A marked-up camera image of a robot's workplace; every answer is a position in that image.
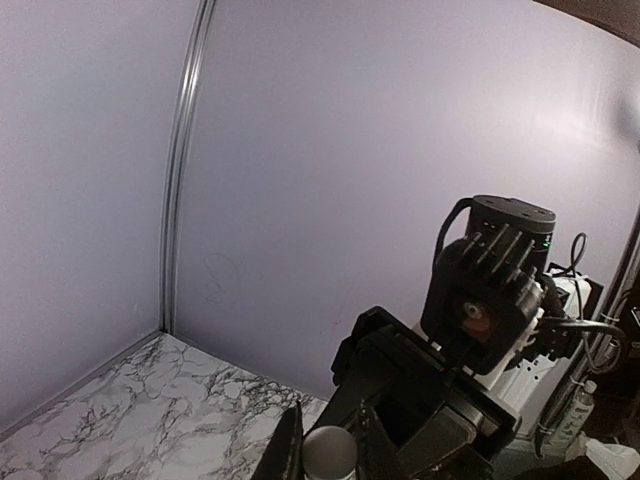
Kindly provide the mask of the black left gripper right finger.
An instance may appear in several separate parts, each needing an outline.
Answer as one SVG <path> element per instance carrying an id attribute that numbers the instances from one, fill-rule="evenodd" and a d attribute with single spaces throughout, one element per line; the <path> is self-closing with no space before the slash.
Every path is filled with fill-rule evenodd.
<path id="1" fill-rule="evenodd" d="M 362 403 L 356 411 L 354 435 L 357 444 L 356 478 L 408 480 L 375 409 Z"/>

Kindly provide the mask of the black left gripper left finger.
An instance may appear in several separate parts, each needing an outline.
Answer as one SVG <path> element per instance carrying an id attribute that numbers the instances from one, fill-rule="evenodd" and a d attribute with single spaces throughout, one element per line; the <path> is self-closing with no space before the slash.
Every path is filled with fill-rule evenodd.
<path id="1" fill-rule="evenodd" d="M 282 414 L 252 480 L 301 480 L 303 414 L 299 401 Z"/>

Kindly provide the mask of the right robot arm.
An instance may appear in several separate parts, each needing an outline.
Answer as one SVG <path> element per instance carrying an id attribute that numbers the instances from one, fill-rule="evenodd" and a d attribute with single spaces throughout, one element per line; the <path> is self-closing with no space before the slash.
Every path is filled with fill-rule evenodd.
<path id="1" fill-rule="evenodd" d="M 520 360 L 566 355 L 582 333 L 622 337 L 562 311 L 533 247 L 510 226 L 469 234 L 438 247 L 416 329 L 378 306 L 358 317 L 317 423 L 354 434 L 359 478 L 489 478 L 521 422 L 491 382 Z"/>

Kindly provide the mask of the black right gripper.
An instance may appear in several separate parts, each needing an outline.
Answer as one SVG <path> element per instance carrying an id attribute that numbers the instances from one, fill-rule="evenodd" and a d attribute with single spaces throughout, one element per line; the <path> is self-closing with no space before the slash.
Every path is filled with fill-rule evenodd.
<path id="1" fill-rule="evenodd" d="M 376 306 L 360 314 L 331 366 L 336 390 L 320 426 L 354 435 L 356 411 L 371 405 L 409 479 L 490 479 L 511 443 L 518 414 Z"/>

